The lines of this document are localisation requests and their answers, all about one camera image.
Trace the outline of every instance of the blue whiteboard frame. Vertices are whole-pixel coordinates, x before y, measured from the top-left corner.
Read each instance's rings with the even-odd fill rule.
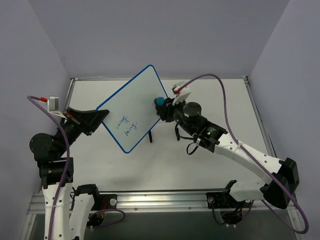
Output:
[[[156,71],[156,68],[153,66],[153,65],[151,65],[151,64],[149,64],[148,66],[146,66],[144,69],[142,69],[137,75],[135,75],[131,80],[129,80],[125,85],[123,85],[122,87],[120,87],[114,94],[112,94],[110,97],[108,97],[105,101],[103,101],[95,110],[99,110],[99,108],[101,108],[106,102],[108,102],[112,97],[114,97],[117,93],[119,93],[123,88],[125,88],[125,86],[127,86],[128,84],[130,84],[136,77],[138,77],[144,70],[146,70],[147,68],[149,68],[149,67],[152,67],[153,68],[153,70],[154,70],[154,72],[155,72],[155,74],[156,74],[156,76],[157,76],[157,78],[159,79],[159,82],[160,82],[160,84],[161,84],[161,86],[162,86],[162,88],[163,88],[163,91],[164,91],[164,93],[165,93],[165,95],[166,95],[166,97],[168,98],[168,94],[167,94],[167,92],[166,92],[166,90],[165,90],[165,88],[164,88],[164,85],[162,84],[162,82],[161,82],[161,80],[160,80],[160,77],[159,77],[159,75],[158,75],[158,73],[157,73],[157,71]],[[130,151],[125,151],[124,150],[124,148],[121,146],[121,144],[118,142],[118,140],[116,139],[116,137],[112,134],[112,132],[110,131],[110,129],[107,127],[107,125],[105,124],[105,122],[103,121],[102,122],[102,124],[103,124],[103,126],[107,129],[107,131],[109,132],[109,134],[113,137],[113,139],[115,140],[115,142],[118,144],[118,146],[121,148],[121,150],[124,152],[124,153],[126,153],[126,154],[129,154],[129,153],[131,153],[131,151],[142,141],[142,139],[144,139],[145,138],[145,136],[155,127],[155,125],[160,121],[160,117],[159,117],[159,119],[155,122],[155,124],[149,129],[149,131],[147,131],[146,133],[145,133],[145,135],[143,135],[143,137],[130,149]]]

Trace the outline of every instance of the handwritten text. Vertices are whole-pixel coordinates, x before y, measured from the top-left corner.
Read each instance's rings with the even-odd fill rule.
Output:
[[[122,119],[119,121],[118,126],[116,127],[116,129],[119,129],[119,127],[121,126],[121,124],[123,123],[128,123],[128,116],[123,116]]]
[[[127,130],[124,131],[124,133],[126,136],[128,136],[132,130],[136,130],[136,129],[137,129],[137,122],[135,124],[133,123],[130,127],[128,127]]]

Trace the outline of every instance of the screw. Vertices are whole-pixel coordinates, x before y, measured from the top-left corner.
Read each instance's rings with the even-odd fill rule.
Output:
[[[207,201],[208,203],[212,204],[214,202],[215,198],[213,196],[208,197]]]
[[[117,200],[115,198],[110,199],[110,205],[115,206],[117,204]]]

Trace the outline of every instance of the white table surface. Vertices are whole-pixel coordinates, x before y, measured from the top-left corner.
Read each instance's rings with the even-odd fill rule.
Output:
[[[182,80],[163,80],[171,87]],[[235,136],[266,153],[266,146],[242,79],[223,79],[227,112]],[[125,80],[76,81],[69,106],[94,110],[119,89]],[[226,128],[223,97],[216,79],[201,79],[190,85],[188,102],[202,106],[202,115]],[[252,172],[232,160],[199,148],[187,155],[189,140],[176,140],[174,123],[158,123],[152,130],[153,143],[146,136],[130,153],[125,154],[101,125],[92,136],[82,134],[71,146],[74,158],[74,187],[97,184],[100,191],[150,191],[220,189],[230,180],[254,181]]]

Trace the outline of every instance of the white wall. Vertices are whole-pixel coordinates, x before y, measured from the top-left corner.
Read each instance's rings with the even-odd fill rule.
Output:
[[[279,157],[297,161],[297,198],[320,239],[320,1],[291,0],[250,75]]]
[[[54,130],[26,97],[64,98],[70,81],[28,1],[1,1],[0,34],[0,235],[15,240],[32,193],[40,188],[29,141]]]
[[[71,77],[248,75],[289,0],[29,0]]]

